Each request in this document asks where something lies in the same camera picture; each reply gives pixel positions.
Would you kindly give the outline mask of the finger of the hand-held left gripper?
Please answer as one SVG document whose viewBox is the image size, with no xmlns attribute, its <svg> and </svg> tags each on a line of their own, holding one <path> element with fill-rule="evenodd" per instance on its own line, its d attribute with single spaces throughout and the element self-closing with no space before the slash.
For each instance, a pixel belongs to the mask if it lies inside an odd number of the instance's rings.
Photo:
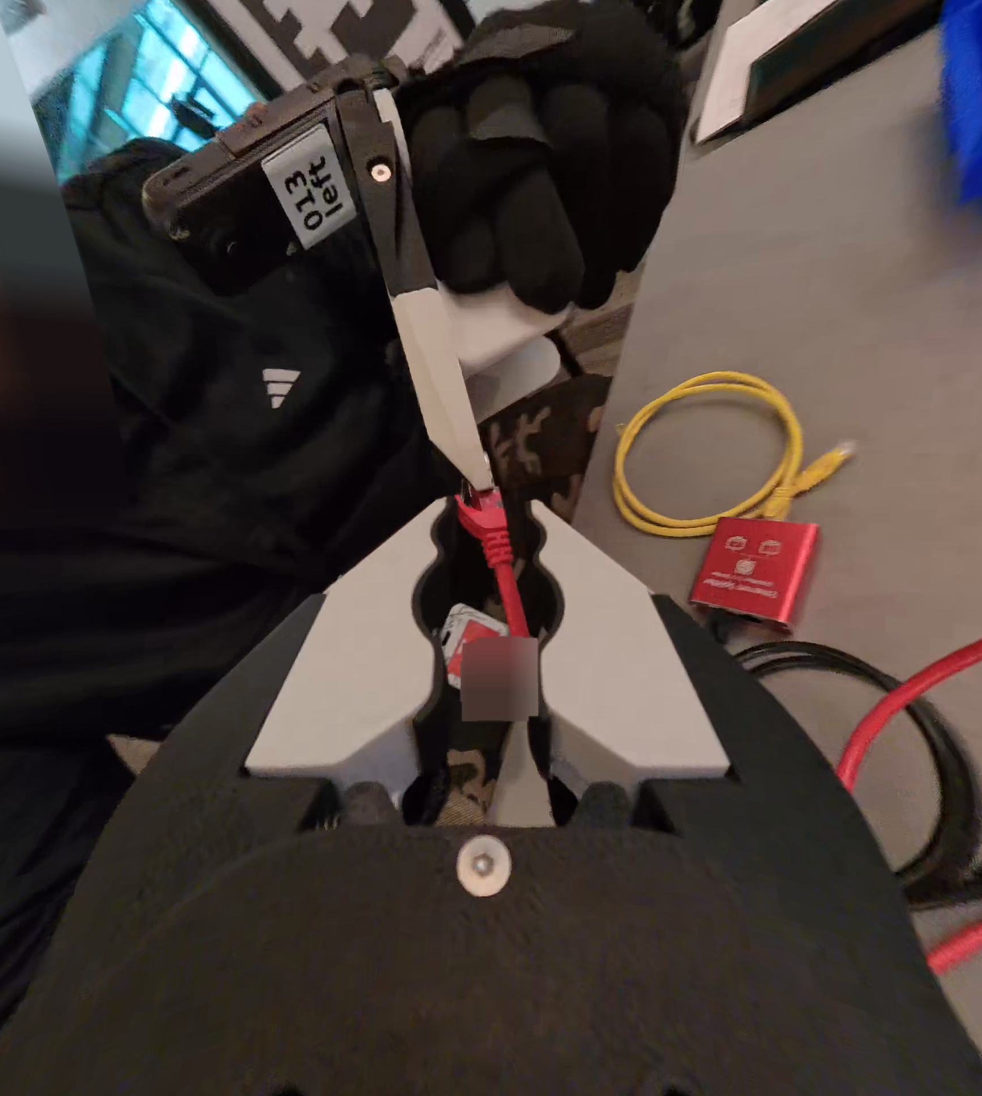
<svg viewBox="0 0 982 1096">
<path fill-rule="evenodd" d="M 424 287 L 389 298 L 429 441 L 476 492 L 494 487 L 443 297 Z"/>
</svg>

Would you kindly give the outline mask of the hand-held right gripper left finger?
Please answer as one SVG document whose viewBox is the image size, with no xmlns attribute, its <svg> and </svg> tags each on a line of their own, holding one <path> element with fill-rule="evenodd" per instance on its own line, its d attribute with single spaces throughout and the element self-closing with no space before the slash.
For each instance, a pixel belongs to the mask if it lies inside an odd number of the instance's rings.
<svg viewBox="0 0 982 1096">
<path fill-rule="evenodd" d="M 380 785 L 393 804 L 416 780 L 413 721 L 434 686 L 437 647 L 416 626 L 416 583 L 438 559 L 446 512 L 429 504 L 326 590 L 246 757 L 256 778 L 311 777 L 338 791 Z"/>
</svg>

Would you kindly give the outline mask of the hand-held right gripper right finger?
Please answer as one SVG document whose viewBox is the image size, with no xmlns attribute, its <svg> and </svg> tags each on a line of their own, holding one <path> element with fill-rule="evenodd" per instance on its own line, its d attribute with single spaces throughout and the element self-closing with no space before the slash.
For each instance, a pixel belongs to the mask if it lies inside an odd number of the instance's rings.
<svg viewBox="0 0 982 1096">
<path fill-rule="evenodd" d="M 540 649 L 550 775 L 583 797 L 594 783 L 635 798 L 665 779 L 717 779 L 730 760 L 654 596 L 543 502 L 537 566 L 559 596 Z"/>
</svg>

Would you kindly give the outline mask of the person's left hand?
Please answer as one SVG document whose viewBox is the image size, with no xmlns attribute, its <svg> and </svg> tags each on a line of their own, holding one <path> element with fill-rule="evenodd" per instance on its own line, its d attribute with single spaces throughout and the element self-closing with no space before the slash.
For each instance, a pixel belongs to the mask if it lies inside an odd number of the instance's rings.
<svg viewBox="0 0 982 1096">
<path fill-rule="evenodd" d="M 593 310 L 644 259 L 687 104 L 678 62 L 632 3 L 499 11 L 393 98 L 449 292 L 507 286 L 543 313 Z"/>
</svg>

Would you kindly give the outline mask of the red white tag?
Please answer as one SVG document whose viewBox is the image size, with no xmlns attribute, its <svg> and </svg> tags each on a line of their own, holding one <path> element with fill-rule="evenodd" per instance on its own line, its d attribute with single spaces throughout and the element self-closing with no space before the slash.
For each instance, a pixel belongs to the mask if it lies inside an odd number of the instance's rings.
<svg viewBox="0 0 982 1096">
<path fill-rule="evenodd" d="M 454 604 L 439 631 L 448 684 L 455 690 L 460 690 L 463 652 L 466 644 L 509 633 L 506 623 L 500 623 L 484 610 L 477 610 L 468 604 Z"/>
</svg>

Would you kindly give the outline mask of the red metal adapter box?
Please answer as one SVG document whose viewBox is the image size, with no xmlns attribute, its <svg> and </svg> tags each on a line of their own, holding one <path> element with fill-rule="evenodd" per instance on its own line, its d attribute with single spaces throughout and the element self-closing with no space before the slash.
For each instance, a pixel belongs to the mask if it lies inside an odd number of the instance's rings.
<svg viewBox="0 0 982 1096">
<path fill-rule="evenodd" d="M 817 524 L 722 517 L 704 551 L 689 604 L 791 633 L 820 545 Z"/>
</svg>

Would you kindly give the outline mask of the white and dark flat box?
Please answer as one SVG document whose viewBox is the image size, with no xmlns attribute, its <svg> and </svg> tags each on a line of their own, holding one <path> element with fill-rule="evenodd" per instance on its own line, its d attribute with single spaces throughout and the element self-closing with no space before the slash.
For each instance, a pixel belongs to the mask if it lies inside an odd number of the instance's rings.
<svg viewBox="0 0 982 1096">
<path fill-rule="evenodd" d="M 936 1 L 768 1 L 720 18 L 704 62 L 693 144 L 749 130 L 936 23 Z"/>
</svg>

